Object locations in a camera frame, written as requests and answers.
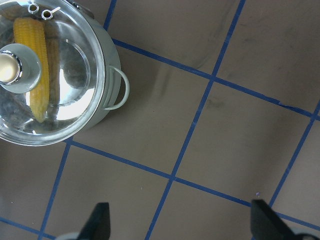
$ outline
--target blue tape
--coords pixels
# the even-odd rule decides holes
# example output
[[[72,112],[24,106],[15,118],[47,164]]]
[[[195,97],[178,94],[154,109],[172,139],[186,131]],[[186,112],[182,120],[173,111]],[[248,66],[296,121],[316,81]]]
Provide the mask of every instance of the blue tape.
[[[136,163],[136,162],[134,162],[134,161],[127,160],[127,159],[125,159],[125,158],[123,158],[123,157],[113,155],[113,154],[111,154],[111,153],[108,153],[108,152],[105,152],[105,151],[96,149],[96,148],[94,148],[94,147],[87,146],[87,145],[85,145],[85,144],[82,144],[82,143],[79,143],[79,142],[76,142],[76,141],[72,141],[71,144],[72,144],[73,146],[75,146],[75,147],[78,147],[78,148],[87,150],[87,151],[89,151],[89,152],[92,152],[92,153],[95,153],[95,154],[98,154],[98,155],[101,155],[101,156],[104,156],[104,157],[107,157],[107,158],[109,158],[109,159],[113,159],[113,160],[115,160],[115,161],[118,161],[118,162],[121,162],[121,163],[130,165],[130,166],[132,166],[132,167],[135,167],[135,168],[138,168],[138,169],[141,169],[141,170],[144,170],[144,171],[147,171],[147,172],[149,172],[149,173],[152,173],[152,174],[155,174],[155,175],[158,175],[158,176],[167,178],[167,179],[170,178],[170,175],[167,174],[167,173],[165,173],[165,172],[162,172],[162,171],[156,170],[156,169],[154,169],[154,168],[151,168],[151,167],[142,165],[142,164],[140,164],[140,163]]]
[[[293,156],[292,156],[288,166],[286,167],[286,169],[284,171],[284,174],[282,175],[282,178],[281,178],[279,184],[277,185],[277,187],[276,187],[276,189],[275,189],[275,191],[273,193],[273,196],[272,196],[272,198],[270,200],[270,203],[269,203],[270,207],[272,207],[274,205],[274,203],[275,203],[275,201],[276,201],[276,199],[277,199],[277,197],[278,197],[278,195],[279,195],[279,193],[280,193],[280,191],[281,191],[281,189],[282,189],[282,187],[283,187],[283,185],[284,185],[284,183],[285,183],[285,181],[286,181],[286,179],[287,179],[287,177],[288,177],[288,175],[289,175],[289,173],[290,173],[290,171],[291,171],[291,169],[293,167],[293,165],[295,164],[295,161],[296,161],[296,159],[297,159],[297,157],[298,157],[298,155],[299,155],[299,153],[300,153],[300,151],[302,149],[302,146],[304,145],[304,143],[305,143],[305,141],[307,139],[307,136],[308,136],[308,134],[309,134],[309,132],[310,132],[310,130],[312,128],[312,125],[314,124],[314,122],[316,120],[316,117],[317,117],[317,115],[319,113],[319,110],[320,110],[320,101],[318,102],[318,104],[317,104],[317,106],[316,106],[316,108],[314,110],[314,113],[312,114],[312,116],[310,118],[310,122],[306,126],[306,128],[304,130],[304,133],[303,133],[303,135],[302,135],[302,137],[301,137],[301,139],[300,139],[300,141],[299,141],[299,143],[298,143],[298,145],[297,145],[297,147],[296,147],[296,149],[295,149],[295,151],[293,153]]]
[[[163,206],[165,204],[165,201],[166,201],[166,199],[168,197],[168,194],[169,194],[170,188],[172,186],[172,183],[173,183],[172,179],[169,179],[169,181],[168,181],[168,183],[167,183],[167,185],[166,185],[166,187],[164,189],[164,192],[163,192],[163,195],[161,197],[160,203],[159,203],[158,207],[156,208],[155,214],[154,214],[154,216],[152,218],[150,227],[148,229],[148,232],[146,233],[146,236],[145,236],[144,240],[149,240],[150,237],[151,237],[151,234],[152,234],[152,232],[153,232],[153,230],[155,228],[155,225],[157,223],[157,220],[159,218],[161,210],[162,210],[162,208],[163,208]]]
[[[232,88],[234,90],[237,90],[237,91],[240,91],[240,92],[243,92],[245,94],[248,94],[248,95],[251,95],[253,97],[256,97],[258,99],[261,99],[261,100],[264,100],[264,101],[267,101],[271,104],[275,104],[275,105],[278,105],[280,107],[283,107],[285,109],[288,109],[288,110],[291,110],[293,112],[296,112],[298,114],[301,114],[301,115],[304,115],[308,118],[310,118],[312,116],[312,113],[311,112],[308,112],[306,110],[303,110],[301,108],[298,108],[298,107],[292,107],[292,106],[288,106],[288,105],[284,105],[282,104],[279,100],[275,99],[275,98],[272,98],[272,97],[268,97],[268,96],[265,96],[263,95],[262,93],[259,93],[259,92],[256,92],[256,91],[253,91],[251,89],[248,89],[244,86],[240,86],[238,84],[235,84],[233,82],[230,82],[230,81],[227,81],[227,80],[224,80],[222,78],[219,78],[219,77],[216,77],[214,79],[214,81],[216,83],[219,83],[221,85],[224,85],[226,87],[229,87],[229,88]]]
[[[218,74],[219,68],[220,68],[221,63],[222,63],[222,60],[224,59],[224,56],[225,56],[225,54],[226,54],[228,45],[229,45],[229,43],[230,43],[230,39],[231,39],[232,35],[234,34],[236,25],[237,25],[237,23],[238,23],[240,14],[241,14],[241,12],[242,12],[242,9],[244,8],[245,2],[246,2],[246,0],[241,0],[241,1],[239,2],[238,8],[237,8],[236,11],[235,11],[235,15],[234,15],[234,17],[233,17],[233,19],[232,19],[230,28],[229,28],[229,30],[228,30],[228,33],[226,34],[226,38],[225,38],[224,43],[223,43],[223,45],[222,45],[220,54],[219,54],[219,56],[218,56],[218,59],[216,60],[216,64],[215,64],[214,69],[213,69],[213,71],[212,71],[212,75],[213,75],[213,76],[217,76],[217,74]]]
[[[293,223],[300,224],[302,226],[305,226],[305,227],[320,231],[320,226],[314,225],[314,224],[306,222],[306,221],[299,220],[297,218],[294,218],[292,216],[288,216],[288,215],[285,215],[285,214],[282,214],[282,213],[279,213],[279,212],[277,212],[276,214],[280,218],[283,218],[283,219],[289,220],[289,221],[291,221]]]
[[[68,158],[70,147],[71,147],[71,145],[68,144],[68,143],[65,146],[65,149],[64,149],[64,152],[63,152],[63,155],[62,155],[62,159],[61,159],[61,162],[60,162],[60,166],[59,166],[59,169],[58,169],[58,172],[56,174],[56,178],[55,178],[55,181],[54,181],[54,184],[53,184],[53,188],[52,188],[52,191],[51,191],[49,202],[48,202],[48,205],[47,205],[46,210],[45,210],[45,214],[44,214],[44,218],[43,218],[43,221],[42,221],[42,225],[41,225],[41,229],[40,229],[40,234],[38,236],[38,240],[42,240],[42,238],[44,236],[44,232],[45,232],[45,229],[46,229],[46,226],[47,226],[47,223],[48,223],[48,219],[49,219],[49,216],[50,216],[50,213],[51,213],[51,209],[52,209],[52,206],[54,204],[55,196],[57,194],[59,183],[60,183],[60,180],[61,180],[61,177],[62,177],[62,173],[63,173],[65,165],[66,165],[66,161],[67,161],[67,158]]]
[[[104,24],[103,24],[103,28],[106,31],[108,31],[108,29],[109,29],[109,26],[110,26],[110,23],[111,23],[111,19],[112,19],[112,15],[114,14],[114,11],[115,11],[116,3],[117,3],[117,0],[111,0],[111,2],[110,2],[109,10],[108,10],[108,13],[106,15],[106,18],[105,18],[105,21],[104,21]]]
[[[28,226],[25,226],[25,225],[22,225],[20,223],[17,223],[17,222],[14,222],[14,221],[11,221],[11,220],[8,220],[6,218],[3,218],[0,216],[0,222],[3,222],[5,224],[9,224],[11,226],[14,226],[16,228],[19,228],[19,229],[22,229],[22,230],[25,230],[25,231],[28,231],[30,233],[33,233],[33,234],[39,234],[40,231],[34,229],[34,228],[31,228],[31,227],[28,227]]]
[[[166,57],[163,57],[163,56],[159,56],[157,54],[154,54],[152,52],[149,52],[149,51],[146,51],[146,50],[143,50],[139,47],[136,47],[136,46],[132,46],[128,43],[125,43],[123,41],[119,41],[117,39],[112,39],[114,44],[119,46],[119,47],[122,47],[124,49],[128,49],[130,51],[133,51],[137,54],[141,54],[143,56],[146,56],[146,57],[149,57],[149,58],[152,58],[154,60],[157,60],[157,61],[160,61],[162,63],[165,63],[165,64],[168,64],[170,66],[173,66],[175,68],[178,68],[178,69],[181,69],[181,70],[184,70],[186,72],[189,72],[189,73],[192,73],[192,74],[195,74],[195,75],[198,75],[200,77],[203,77],[205,79],[210,79],[211,78],[211,75],[208,74],[208,73],[205,73],[203,71],[200,71],[200,70],[197,70],[195,68],[192,68],[190,66],[187,66],[187,65],[184,65],[184,64],[181,64],[179,62],[176,62],[176,61],[173,61],[173,60],[170,60]]]
[[[55,240],[55,239],[57,238],[57,237],[52,236],[52,235],[47,234],[47,233],[43,233],[42,236],[43,236],[44,238],[51,239],[51,240]]]
[[[213,81],[213,80],[210,80],[210,81],[208,82],[206,88],[205,88],[204,94],[203,94],[203,96],[202,96],[202,99],[201,99],[201,101],[200,101],[200,104],[199,104],[199,106],[198,106],[198,109],[197,109],[197,111],[196,111],[196,113],[195,113],[195,116],[194,116],[194,118],[193,118],[192,124],[191,124],[191,126],[190,126],[190,128],[189,128],[189,131],[188,131],[188,133],[187,133],[187,135],[186,135],[186,138],[185,138],[184,143],[183,143],[183,145],[182,145],[182,148],[181,148],[181,150],[180,150],[179,156],[178,156],[178,158],[177,158],[177,160],[176,160],[176,163],[175,163],[175,165],[174,165],[174,168],[173,168],[173,170],[172,170],[171,176],[174,176],[174,177],[175,177],[176,174],[177,174],[177,172],[178,172],[178,169],[179,169],[179,166],[180,166],[180,164],[181,164],[182,158],[184,157],[184,155],[185,155],[185,153],[186,153],[187,147],[188,147],[189,142],[190,142],[190,140],[191,140],[191,137],[192,137],[192,135],[193,135],[193,133],[194,133],[194,131],[195,131],[195,128],[196,128],[196,126],[197,126],[197,124],[198,124],[200,115],[201,115],[201,113],[202,113],[202,111],[203,111],[203,109],[204,109],[204,106],[205,106],[205,104],[206,104],[206,101],[207,101],[207,99],[208,99],[208,96],[209,96],[209,93],[210,93],[210,91],[211,91],[211,89],[212,89],[213,84],[214,84],[214,81]]]
[[[68,144],[68,143],[72,142],[73,139],[74,139],[74,136],[71,136],[71,137],[63,140],[63,142],[66,143],[66,144]]]
[[[228,195],[228,194],[225,194],[225,193],[222,193],[222,192],[213,190],[213,189],[211,189],[211,188],[208,188],[208,187],[205,187],[205,186],[196,184],[196,183],[194,183],[194,182],[187,181],[187,180],[184,180],[184,179],[179,178],[179,177],[177,177],[177,178],[175,179],[175,181],[178,182],[178,183],[187,185],[187,186],[189,186],[189,187],[192,187],[192,188],[195,188],[195,189],[204,191],[204,192],[206,192],[206,193],[215,195],[215,196],[217,196],[217,197],[220,197],[220,198],[223,198],[223,199],[227,199],[227,200],[229,200],[229,201],[232,201],[232,202],[235,202],[235,203],[238,203],[238,204],[247,206],[247,207],[251,207],[251,203],[248,202],[248,201],[244,201],[244,200],[242,200],[242,199],[240,199],[240,198],[236,198],[236,197],[234,197],[234,196],[230,196],[230,195]]]

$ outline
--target floor tile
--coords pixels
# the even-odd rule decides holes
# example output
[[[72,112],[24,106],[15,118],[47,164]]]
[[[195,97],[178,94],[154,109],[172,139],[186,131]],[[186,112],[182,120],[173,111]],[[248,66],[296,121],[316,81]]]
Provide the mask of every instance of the floor tile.
[[[313,112],[320,95],[320,2],[247,0],[218,76]]]
[[[282,220],[295,234],[311,234],[315,237],[320,238],[320,231],[318,230],[315,230],[315,229],[312,229],[312,228],[309,228],[285,219],[282,219]]]
[[[271,199],[309,118],[214,84],[177,176],[250,202]]]
[[[109,202],[110,240],[144,239],[168,180],[71,147],[46,233],[78,232],[94,206]]]
[[[0,234],[3,240],[36,240],[38,235],[0,222]]]
[[[118,48],[130,81],[125,105],[75,141],[171,173],[208,80]]]
[[[0,140],[0,216],[40,229],[65,143],[26,147]]]
[[[238,0],[118,0],[109,34],[211,74],[238,3]]]
[[[320,122],[316,121],[274,204],[277,212],[320,226]]]
[[[94,19],[104,25],[111,0],[76,0],[76,2],[89,9],[94,14]]]
[[[249,240],[250,208],[174,183],[151,240]]]

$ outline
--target white pot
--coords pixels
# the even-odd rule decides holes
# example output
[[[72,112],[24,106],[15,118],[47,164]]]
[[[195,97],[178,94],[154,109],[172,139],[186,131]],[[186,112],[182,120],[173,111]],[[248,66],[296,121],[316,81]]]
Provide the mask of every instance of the white pot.
[[[126,102],[129,81],[116,47],[87,9],[69,0],[0,0],[0,10],[0,138],[26,146],[54,144],[94,126]],[[19,40],[19,28],[13,28],[21,18],[28,19],[30,34],[32,26],[44,26],[48,102],[33,94],[43,83],[46,62],[40,43]],[[125,94],[115,105],[121,79]],[[44,111],[37,110],[41,104]]]

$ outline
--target ear of corn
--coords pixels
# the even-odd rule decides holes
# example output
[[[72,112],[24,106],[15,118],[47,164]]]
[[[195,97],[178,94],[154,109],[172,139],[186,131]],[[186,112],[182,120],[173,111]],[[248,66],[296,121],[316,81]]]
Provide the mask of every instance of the ear of corn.
[[[39,83],[30,91],[30,108],[34,118],[42,123],[49,104],[49,67],[44,25],[29,17],[17,18],[13,24],[13,34],[15,42],[31,48],[41,62],[42,75]]]
[[[50,76],[50,93],[49,102],[57,105],[60,100],[60,84],[59,84],[59,71],[60,71],[60,58],[59,58],[59,40],[46,39],[46,50],[48,56],[49,76]]]

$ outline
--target metal handle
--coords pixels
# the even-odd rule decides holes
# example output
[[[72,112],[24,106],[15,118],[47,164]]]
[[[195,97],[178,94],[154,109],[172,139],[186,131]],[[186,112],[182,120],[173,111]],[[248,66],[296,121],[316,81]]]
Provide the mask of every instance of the metal handle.
[[[125,104],[125,102],[127,101],[128,96],[129,96],[129,92],[130,92],[130,84],[129,84],[129,80],[128,80],[127,76],[125,75],[125,73],[123,71],[119,70],[118,68],[116,68],[114,66],[109,66],[109,68],[118,72],[121,75],[121,77],[123,78],[123,81],[125,83],[125,93],[124,93],[122,100],[117,105],[108,106],[108,107],[104,108],[104,110],[115,110],[115,109],[122,107]]]

